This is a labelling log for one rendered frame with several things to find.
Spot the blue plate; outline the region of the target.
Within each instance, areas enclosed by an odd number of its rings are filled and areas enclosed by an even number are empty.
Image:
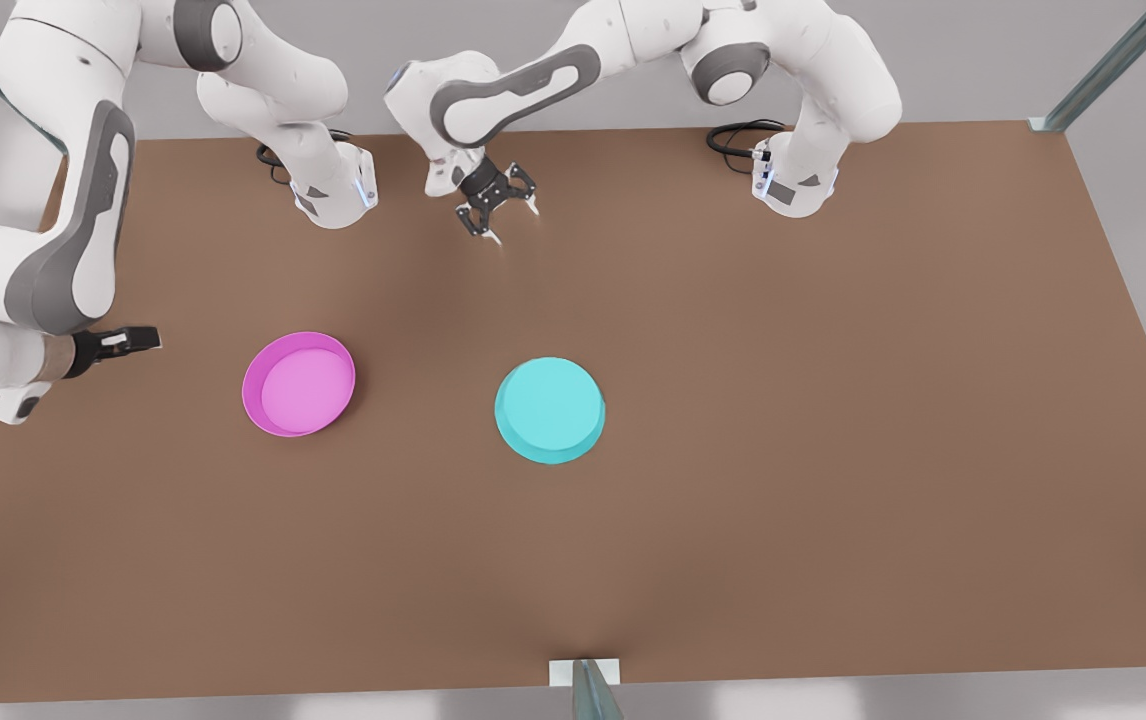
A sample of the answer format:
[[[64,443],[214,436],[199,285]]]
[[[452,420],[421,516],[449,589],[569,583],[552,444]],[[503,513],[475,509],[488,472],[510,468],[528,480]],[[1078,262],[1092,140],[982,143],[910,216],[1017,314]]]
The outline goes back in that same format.
[[[609,407],[599,383],[564,357],[515,366],[497,388],[494,420],[515,454],[544,465],[576,460],[599,443]]]

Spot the pink plate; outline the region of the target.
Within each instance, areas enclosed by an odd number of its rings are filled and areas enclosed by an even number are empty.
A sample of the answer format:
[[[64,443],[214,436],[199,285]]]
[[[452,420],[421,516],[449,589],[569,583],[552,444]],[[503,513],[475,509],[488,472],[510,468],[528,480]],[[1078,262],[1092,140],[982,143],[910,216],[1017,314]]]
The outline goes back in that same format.
[[[252,423],[270,436],[303,437],[333,423],[355,392],[350,350],[325,332],[290,332],[248,363],[241,402]]]

